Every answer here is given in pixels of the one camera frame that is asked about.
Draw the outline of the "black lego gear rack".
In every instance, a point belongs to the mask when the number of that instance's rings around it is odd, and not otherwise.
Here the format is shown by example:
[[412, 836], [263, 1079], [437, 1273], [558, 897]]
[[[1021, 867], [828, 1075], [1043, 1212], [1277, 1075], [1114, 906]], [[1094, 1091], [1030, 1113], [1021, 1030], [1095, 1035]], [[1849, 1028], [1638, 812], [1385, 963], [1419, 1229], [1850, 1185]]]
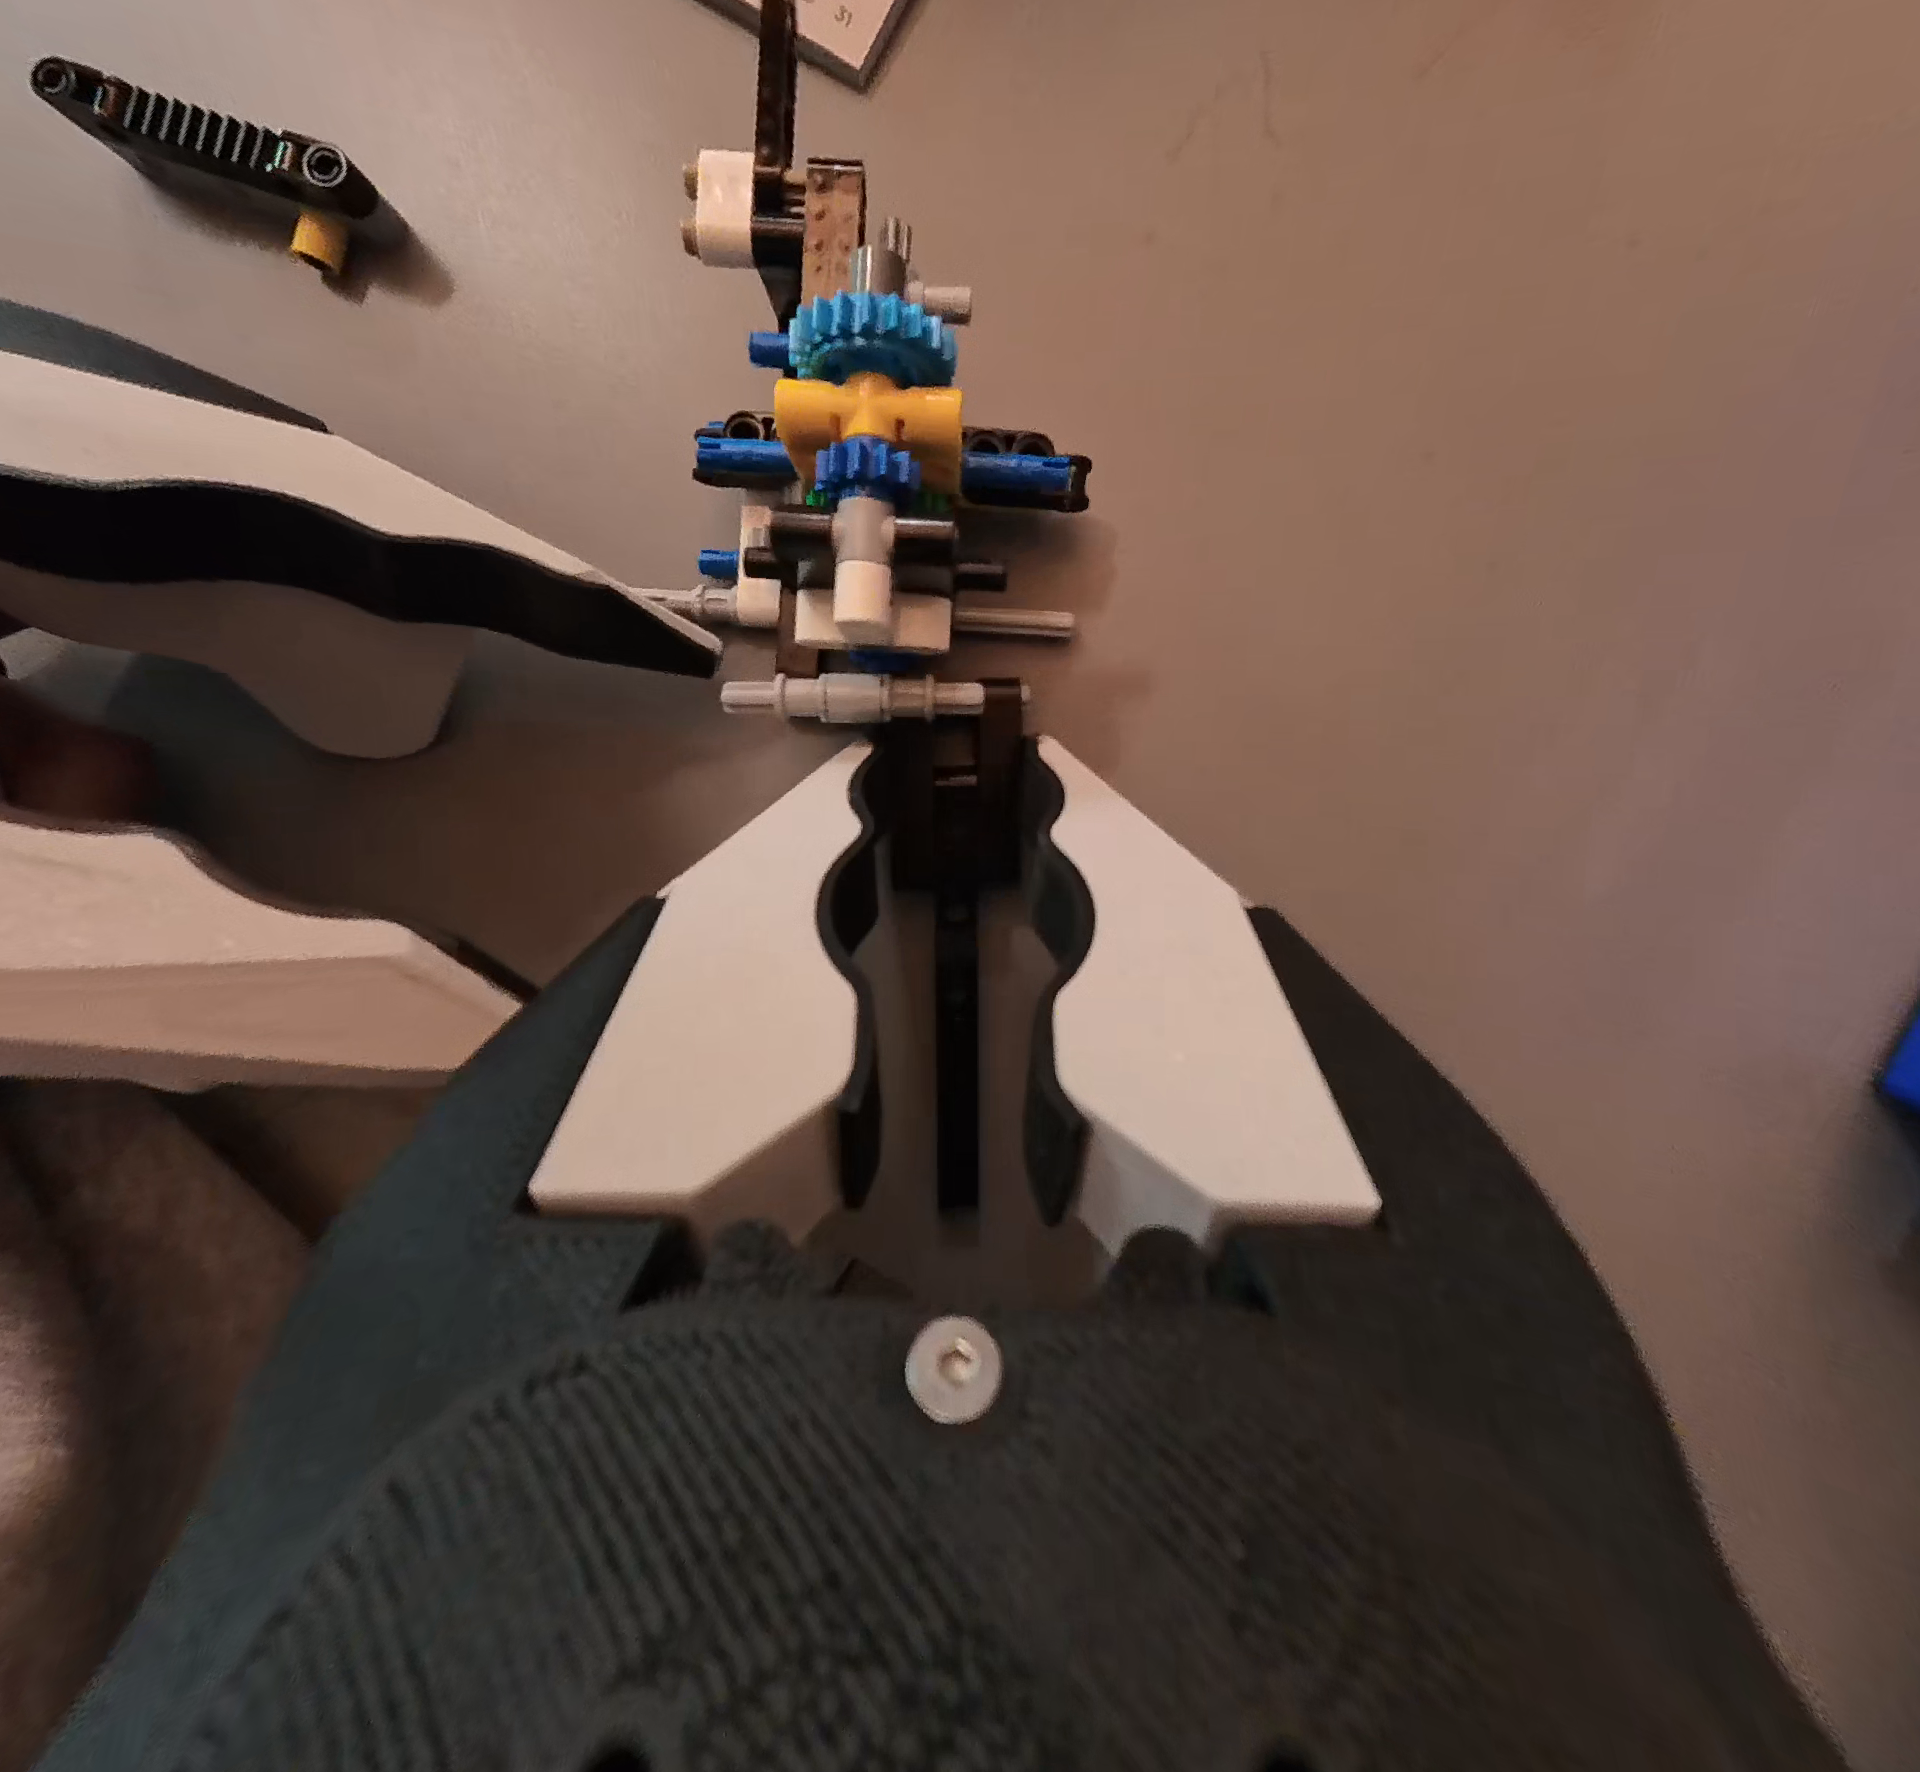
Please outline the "black lego gear rack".
[[287, 253], [331, 279], [359, 250], [394, 253], [411, 227], [339, 144], [161, 94], [63, 54], [31, 92], [83, 134], [177, 196], [275, 222]]

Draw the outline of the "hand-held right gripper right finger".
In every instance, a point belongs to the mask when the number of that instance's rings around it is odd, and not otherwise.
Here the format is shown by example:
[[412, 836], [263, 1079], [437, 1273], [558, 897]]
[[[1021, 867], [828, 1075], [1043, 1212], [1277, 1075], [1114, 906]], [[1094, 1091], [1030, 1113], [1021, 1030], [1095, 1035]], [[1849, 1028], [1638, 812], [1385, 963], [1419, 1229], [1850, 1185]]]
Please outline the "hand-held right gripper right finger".
[[1045, 735], [1022, 898], [1050, 975], [1022, 1103], [1034, 1209], [1100, 1249], [1368, 1227], [1380, 1189], [1237, 890]]

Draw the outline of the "lego gear model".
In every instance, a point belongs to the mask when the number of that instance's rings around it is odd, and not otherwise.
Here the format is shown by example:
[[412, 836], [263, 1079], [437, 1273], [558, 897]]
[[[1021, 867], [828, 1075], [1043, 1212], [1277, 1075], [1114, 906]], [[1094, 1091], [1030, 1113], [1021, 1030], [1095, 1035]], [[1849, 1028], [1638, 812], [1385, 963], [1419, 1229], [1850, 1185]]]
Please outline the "lego gear model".
[[911, 673], [956, 637], [1069, 641], [1071, 612], [991, 603], [1006, 568], [973, 551], [969, 523], [1081, 515], [1091, 462], [963, 412], [972, 291], [929, 283], [909, 222], [869, 217], [862, 159], [798, 153], [800, 63], [800, 0], [758, 0], [750, 144], [683, 168], [682, 244], [756, 275], [772, 325], [749, 363], [774, 397], [695, 433], [693, 480], [739, 493], [737, 540], [701, 551], [687, 587], [643, 595], [775, 635], [800, 678], [823, 659]]

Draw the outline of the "black lego beam subassembly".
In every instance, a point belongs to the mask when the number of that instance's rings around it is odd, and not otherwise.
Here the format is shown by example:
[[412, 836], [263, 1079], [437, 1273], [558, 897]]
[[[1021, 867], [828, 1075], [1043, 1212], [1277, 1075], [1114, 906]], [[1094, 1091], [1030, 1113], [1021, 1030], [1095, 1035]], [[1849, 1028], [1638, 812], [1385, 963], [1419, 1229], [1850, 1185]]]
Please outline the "black lego beam subassembly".
[[859, 1209], [882, 1162], [878, 1013], [857, 953], [880, 917], [880, 872], [932, 906], [935, 1207], [980, 1205], [983, 894], [1021, 865], [1021, 770], [1026, 684], [1012, 678], [826, 671], [723, 684], [731, 714], [854, 728], [849, 803], [857, 836], [825, 875], [814, 918], [828, 963], [854, 998], [850, 1075], [832, 1103], [839, 1200]]

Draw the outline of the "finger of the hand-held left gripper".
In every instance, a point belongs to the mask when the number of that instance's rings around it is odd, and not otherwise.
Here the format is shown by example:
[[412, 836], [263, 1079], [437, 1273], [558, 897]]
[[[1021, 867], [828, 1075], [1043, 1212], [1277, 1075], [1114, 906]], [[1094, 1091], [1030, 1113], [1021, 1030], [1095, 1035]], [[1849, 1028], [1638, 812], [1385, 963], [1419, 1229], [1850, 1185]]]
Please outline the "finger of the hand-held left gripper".
[[523, 1001], [394, 921], [287, 906], [146, 827], [2, 822], [2, 1073], [421, 1085]]
[[4, 619], [204, 666], [318, 751], [429, 749], [478, 633], [710, 681], [717, 635], [323, 420], [2, 305]]

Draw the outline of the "blue mat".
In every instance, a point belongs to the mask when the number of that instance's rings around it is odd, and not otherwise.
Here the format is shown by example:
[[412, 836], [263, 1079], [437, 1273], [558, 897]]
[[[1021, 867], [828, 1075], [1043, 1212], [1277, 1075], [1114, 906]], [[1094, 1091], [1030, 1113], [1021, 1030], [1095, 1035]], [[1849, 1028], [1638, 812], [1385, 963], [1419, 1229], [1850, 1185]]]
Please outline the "blue mat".
[[1919, 998], [1892, 1039], [1887, 1053], [1873, 1075], [1873, 1093], [1898, 1125], [1903, 1141], [1919, 1156]]

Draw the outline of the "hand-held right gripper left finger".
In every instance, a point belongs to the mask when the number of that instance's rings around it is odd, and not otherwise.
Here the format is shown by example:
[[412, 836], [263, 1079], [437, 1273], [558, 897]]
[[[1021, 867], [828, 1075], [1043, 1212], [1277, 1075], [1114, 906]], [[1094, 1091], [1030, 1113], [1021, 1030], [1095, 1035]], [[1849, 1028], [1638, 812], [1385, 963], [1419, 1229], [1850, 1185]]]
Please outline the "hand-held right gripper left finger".
[[545, 1215], [756, 1220], [803, 1241], [880, 1156], [865, 738], [683, 872], [531, 1178]]

